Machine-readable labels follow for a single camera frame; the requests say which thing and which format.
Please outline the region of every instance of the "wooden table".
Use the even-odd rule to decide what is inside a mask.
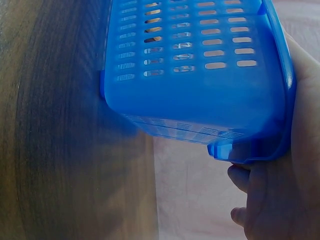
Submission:
[[[0,239],[153,240],[152,139],[99,97],[108,0],[0,0]]]

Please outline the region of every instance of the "finger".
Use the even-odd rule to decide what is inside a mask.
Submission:
[[[243,168],[246,170],[251,170],[251,168],[253,167],[253,164],[240,164],[240,163],[232,163],[233,165],[235,165],[238,168]]]
[[[247,215],[247,208],[246,207],[235,207],[232,209],[231,219],[236,224],[240,225],[241,227],[245,227],[246,223],[246,215]]]
[[[228,176],[238,189],[245,193],[248,192],[250,171],[232,165],[228,169]]]
[[[307,53],[288,33],[284,32],[297,80],[319,76],[320,64]]]

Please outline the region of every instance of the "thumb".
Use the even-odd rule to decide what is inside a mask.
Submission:
[[[320,64],[287,32],[284,32],[298,81],[319,76]]]
[[[286,34],[297,76],[291,156],[297,185],[308,206],[320,204],[320,63]]]

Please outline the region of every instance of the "basket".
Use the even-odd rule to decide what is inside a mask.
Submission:
[[[288,150],[296,81],[270,0],[114,0],[102,83],[152,136],[237,163]]]

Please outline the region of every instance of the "oval hole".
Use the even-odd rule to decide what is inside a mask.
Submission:
[[[184,10],[187,9],[188,5],[182,5],[182,6],[174,6],[170,8],[170,11],[179,11],[179,10]]]
[[[161,13],[161,10],[160,9],[156,9],[156,10],[153,10],[153,11],[147,11],[144,15],[154,15],[154,14],[159,14]]]
[[[179,33],[175,33],[172,35],[173,39],[179,39],[179,38],[186,38],[186,37],[190,37],[191,36],[191,32],[179,32]]]
[[[235,14],[235,13],[243,13],[244,10],[242,8],[229,8],[226,10],[228,14]]]
[[[250,43],[252,42],[252,38],[251,37],[234,37],[232,41],[234,43]]]
[[[218,28],[214,28],[214,29],[206,29],[206,30],[202,30],[201,34],[203,35],[208,35],[208,34],[219,34],[221,33],[220,29]]]
[[[162,52],[164,50],[163,47],[161,46],[156,46],[156,47],[152,47],[152,48],[147,48],[145,49],[143,52],[145,54],[154,54],[154,53],[159,53],[159,52]]]
[[[152,76],[159,76],[159,75],[162,75],[164,74],[164,71],[161,70],[161,69],[155,69],[155,70],[150,70],[150,71],[145,71],[143,73],[143,75],[145,77],[152,77]]]
[[[195,66],[187,65],[187,66],[176,66],[173,68],[175,73],[183,73],[183,72],[191,72],[195,70]]]
[[[242,60],[236,62],[238,67],[253,67],[257,65],[257,61],[255,60]]]
[[[221,39],[210,39],[210,40],[204,40],[202,42],[203,45],[216,45],[216,44],[222,44]]]
[[[255,50],[253,48],[237,48],[234,50],[235,54],[254,54]]]
[[[188,18],[189,14],[188,13],[183,13],[183,14],[177,14],[177,15],[173,15],[171,16],[171,19],[175,20],[175,19],[185,19]]]
[[[155,7],[155,6],[159,6],[161,4],[161,2],[152,2],[152,3],[148,3],[146,5],[144,5],[146,8],[151,8],[151,7]]]
[[[161,21],[161,18],[157,17],[157,18],[152,18],[152,19],[146,20],[144,23],[145,24],[153,24],[153,23],[158,23],[160,21]]]
[[[193,59],[194,55],[192,53],[183,53],[173,56],[173,60],[186,60]]]
[[[245,17],[230,17],[228,21],[229,23],[240,23],[240,22],[246,22],[247,19]]]
[[[173,29],[190,27],[190,23],[189,22],[181,22],[181,23],[173,24],[171,27]]]
[[[205,65],[206,69],[223,69],[227,66],[224,62],[211,62]]]
[[[162,27],[156,26],[156,27],[148,28],[148,29],[144,30],[144,32],[145,33],[154,33],[154,32],[159,32],[161,30],[162,30]]]
[[[121,82],[121,81],[126,81],[126,80],[130,80],[130,79],[134,79],[135,75],[134,74],[125,74],[125,75],[120,75],[116,78],[117,81]]]
[[[224,1],[225,4],[241,4],[240,0],[227,0]]]
[[[239,26],[239,27],[231,27],[231,32],[238,33],[238,32],[249,32],[249,28],[246,26]]]
[[[153,59],[146,59],[143,61],[144,65],[161,64],[163,62],[164,62],[164,59],[162,57],[153,58]]]
[[[145,43],[159,42],[162,40],[161,36],[150,37],[144,40]]]
[[[177,43],[172,45],[173,49],[186,49],[186,48],[191,48],[192,43],[191,42],[183,42],[183,43]]]
[[[199,2],[197,4],[198,7],[210,7],[210,6],[214,6],[215,3],[213,1],[206,1],[206,2]]]
[[[222,50],[214,50],[214,51],[205,51],[203,53],[205,57],[216,57],[216,56],[223,56],[225,52]]]
[[[218,19],[208,19],[208,20],[201,20],[200,24],[201,25],[207,25],[207,24],[218,24],[219,20]]]
[[[217,14],[217,11],[216,10],[208,10],[208,11],[200,11],[199,12],[200,16],[213,15],[213,14]]]

